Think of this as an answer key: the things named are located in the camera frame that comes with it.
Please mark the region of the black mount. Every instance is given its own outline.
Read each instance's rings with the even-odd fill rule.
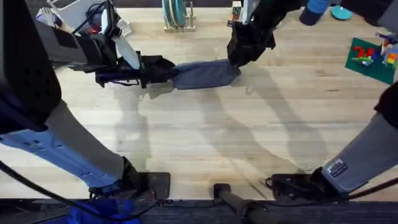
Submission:
[[[124,86],[140,85],[141,88],[147,88],[150,83],[165,83],[174,78],[178,71],[174,70],[174,63],[163,58],[161,55],[142,56],[137,51],[140,69],[133,69],[122,57],[118,59],[117,66],[104,69],[95,73],[95,82],[105,87],[105,83],[127,81],[120,83]],[[137,83],[129,83],[131,80],[137,80]]]
[[[229,184],[215,184],[213,192],[215,203],[226,203],[243,224],[286,223],[271,216],[261,203],[255,200],[244,200],[232,194]]]
[[[167,199],[170,194],[170,174],[166,172],[137,172],[123,157],[124,172],[121,180],[104,187],[90,187],[90,198]]]
[[[300,9],[299,0],[260,1],[247,24],[233,22],[227,46],[232,65],[241,67],[256,61],[266,48],[276,46],[273,31],[289,11]]]
[[[342,196],[330,185],[318,168],[313,174],[274,174],[264,185],[278,202],[316,202]]]

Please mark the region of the wooden table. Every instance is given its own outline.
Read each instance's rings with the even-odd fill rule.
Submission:
[[[226,58],[230,9],[198,8],[197,31],[166,34],[161,9],[120,9],[133,21],[131,45],[144,55],[175,63]],[[211,198],[214,183],[227,182],[244,198],[272,198],[259,178],[311,173],[339,153],[374,114],[387,85],[345,69],[353,37],[379,43],[377,28],[354,16],[328,14],[313,27],[290,13],[275,32],[277,47],[241,68],[231,85],[173,90],[169,84],[101,88],[92,74],[57,72],[63,99],[105,146],[138,170],[172,175],[171,198]],[[39,185],[64,197],[87,198],[77,177],[31,154],[4,146],[0,158]],[[396,177],[392,169],[367,187]],[[0,174],[0,197],[41,194]],[[398,200],[392,187],[364,200]]]

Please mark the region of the wire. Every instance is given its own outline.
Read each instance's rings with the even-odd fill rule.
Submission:
[[[68,209],[68,208],[70,208],[70,206],[66,205],[66,206],[64,206],[62,208],[46,208],[46,209],[43,209],[41,211],[61,211],[61,210],[65,210],[65,209]]]
[[[16,209],[18,209],[18,210],[20,210],[20,211],[23,211],[23,212],[34,212],[34,211],[32,211],[32,210],[25,209],[25,208],[22,208],[22,207],[19,207],[19,206],[14,206],[14,208],[16,208]]]
[[[2,161],[0,161],[0,170],[3,171],[5,174],[7,174],[8,176],[12,177],[13,179],[17,180],[18,182],[24,184],[25,186],[38,191],[39,193],[42,193],[52,199],[58,200],[59,202],[64,203],[65,205],[69,205],[69,206],[73,206],[76,207],[78,209],[80,209],[83,212],[89,213],[90,215],[96,217],[96,218],[101,218],[103,220],[109,220],[109,221],[117,221],[117,222],[124,222],[124,221],[129,221],[129,220],[133,220],[136,219],[138,217],[140,217],[141,215],[145,214],[146,212],[148,212],[149,210],[151,210],[152,208],[156,207],[156,206],[161,206],[161,207],[167,207],[167,208],[211,208],[211,207],[215,207],[217,206],[216,203],[209,205],[209,206],[179,206],[179,205],[172,205],[172,206],[164,206],[164,205],[170,205],[171,203],[174,203],[173,200],[166,200],[166,201],[158,201],[156,200],[155,203],[151,206],[149,206],[148,208],[144,209],[143,211],[134,214],[134,215],[130,215],[127,218],[110,218],[110,217],[106,217],[103,215],[100,215],[98,213],[95,213],[93,211],[91,211],[90,209],[79,205],[69,199],[63,198],[53,192],[50,192],[44,188],[42,188],[41,186],[31,182],[30,180],[26,179],[24,176],[18,174],[16,171],[14,171],[13,169],[11,169],[9,166],[5,165],[5,163],[3,163]],[[330,198],[330,199],[326,199],[326,200],[322,200],[319,202],[309,202],[309,203],[299,203],[299,204],[280,204],[280,203],[275,203],[275,202],[261,202],[261,204],[263,205],[270,205],[270,206],[274,206],[274,207],[309,207],[309,206],[319,206],[319,205],[324,205],[326,203],[339,203],[339,202],[345,202],[348,200],[352,200],[352,199],[356,199],[356,198],[360,198],[369,194],[373,194],[375,192],[378,192],[380,190],[384,190],[388,187],[391,187],[395,184],[398,184],[398,177],[388,180],[385,183],[379,184],[375,187],[371,187],[370,189],[364,190],[362,192],[353,194],[353,195],[349,195],[347,197],[334,197],[334,198]]]
[[[352,194],[346,197],[338,196],[338,197],[333,197],[330,199],[322,200],[319,202],[309,202],[309,203],[299,203],[299,204],[280,204],[280,203],[275,203],[275,202],[261,202],[266,205],[270,206],[275,206],[275,207],[308,207],[308,206],[319,206],[319,205],[324,205],[326,203],[339,203],[339,202],[346,202],[352,199],[360,198],[363,196],[367,196],[369,194],[373,194],[375,192],[378,192],[380,190],[384,190],[388,187],[391,187],[395,184],[398,184],[398,177],[388,180],[382,184],[379,184],[377,186],[371,187],[370,189],[363,190],[361,192],[358,192],[356,194]]]
[[[92,4],[92,5],[87,9],[87,11],[86,11],[86,17],[88,17],[88,16],[90,15],[91,10],[92,10],[92,8],[93,8],[94,6],[99,6],[99,5],[101,5],[101,4],[99,4],[99,3],[97,3],[97,4]],[[99,25],[97,25],[97,24],[94,23],[93,17],[92,17],[91,19],[89,19],[87,22],[88,22],[88,24],[90,25],[90,27],[91,27],[92,29],[94,29],[94,30],[97,31],[97,32],[100,32],[100,31],[101,31],[101,26],[99,26]]]
[[[69,205],[69,206],[73,206],[75,208],[80,209],[83,212],[86,212],[96,218],[100,218],[103,220],[108,220],[108,221],[114,221],[114,222],[125,222],[125,221],[129,221],[129,220],[133,220],[136,219],[138,217],[140,217],[141,215],[143,215],[144,213],[148,212],[149,210],[151,210],[152,208],[156,207],[159,205],[158,202],[155,202],[153,205],[149,206],[148,208],[144,209],[143,211],[137,213],[137,214],[133,214],[133,215],[129,215],[127,218],[110,218],[110,217],[106,217],[104,215],[100,215],[98,213],[93,212],[92,210],[90,210],[89,208],[86,208],[82,205],[79,205],[78,203],[75,203],[69,199],[66,199],[62,196],[59,196],[53,192],[50,192],[44,188],[42,188],[41,186],[33,183],[32,181],[26,179],[24,176],[18,174],[15,170],[11,169],[9,166],[5,165],[5,163],[3,163],[2,161],[0,161],[0,170],[3,171],[5,174],[7,174],[8,176],[14,178],[15,180],[17,180],[18,182],[24,184],[25,186],[36,190],[37,192],[44,194],[45,196],[48,196],[50,198],[53,198],[55,200],[58,200],[59,202],[64,203],[65,205]]]
[[[211,205],[207,205],[207,206],[196,206],[196,205],[194,205],[194,206],[191,206],[191,205],[189,205],[189,206],[184,206],[184,205],[171,205],[171,206],[168,206],[168,205],[170,205],[170,204],[172,204],[174,202],[175,202],[174,200],[166,200],[162,204],[162,207],[164,207],[164,208],[213,208],[213,207],[218,205],[213,200],[212,204]]]
[[[122,86],[135,86],[135,85],[139,85],[139,81],[138,81],[138,80],[135,80],[135,81],[136,81],[136,83],[124,83],[124,82],[120,82],[120,81],[111,81],[111,83],[118,84],[118,85],[122,85]]]
[[[91,13],[90,15],[87,16],[87,18],[74,30],[72,31],[72,34],[75,34],[78,32],[97,12],[98,10],[105,5],[108,1],[104,1],[101,4],[98,5]]]
[[[54,216],[54,217],[46,218],[45,220],[39,220],[39,221],[32,222],[32,223],[29,223],[29,224],[44,223],[44,222],[47,222],[47,221],[50,221],[50,220],[54,220],[54,219],[57,219],[57,218],[64,217],[65,215],[68,215],[68,214],[57,215],[57,216]]]

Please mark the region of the blue object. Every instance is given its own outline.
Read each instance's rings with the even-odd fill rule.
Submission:
[[[241,74],[239,68],[232,67],[228,59],[211,62],[193,62],[177,65],[179,71],[172,79],[179,90],[225,86]]]
[[[333,7],[333,9],[331,9],[331,14],[338,20],[347,20],[353,16],[353,13],[350,10],[347,10],[341,6]]]
[[[1,143],[39,156],[79,177],[89,187],[113,185],[124,169],[123,158],[103,146],[61,101],[45,123],[48,130],[0,134]]]
[[[398,39],[394,35],[384,35],[384,34],[377,32],[376,37],[380,37],[385,40],[388,40],[390,42],[390,44],[392,44],[392,45],[398,44]]]
[[[132,200],[110,200],[110,199],[96,199],[87,203],[79,202],[80,205],[89,208],[91,211],[104,215],[110,218],[126,218],[133,211]],[[69,217],[67,218],[68,224],[139,224],[139,220],[130,220],[125,222],[107,221],[101,218],[96,218],[90,214],[82,212],[77,208],[71,208]]]
[[[372,55],[372,60],[377,60],[380,56],[381,53],[381,47],[378,47],[375,51],[374,54]]]
[[[53,17],[54,24],[57,25],[58,27],[61,27],[62,20],[54,13],[52,14],[52,17]],[[45,17],[43,16],[43,14],[36,16],[36,19],[40,22],[43,22],[44,24],[47,24],[47,21],[45,20]]]
[[[300,22],[308,26],[315,25],[326,12],[330,4],[331,0],[309,0],[300,16]]]

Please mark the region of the gray cloth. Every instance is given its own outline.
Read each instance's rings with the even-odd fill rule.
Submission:
[[[172,79],[179,90],[211,88],[229,85],[241,74],[227,59],[211,62],[192,62],[175,66],[178,75]]]
[[[397,24],[397,13],[398,13],[398,0],[391,3],[388,9],[384,12],[383,16],[379,19],[378,23],[381,26],[389,29],[391,32],[398,32]]]

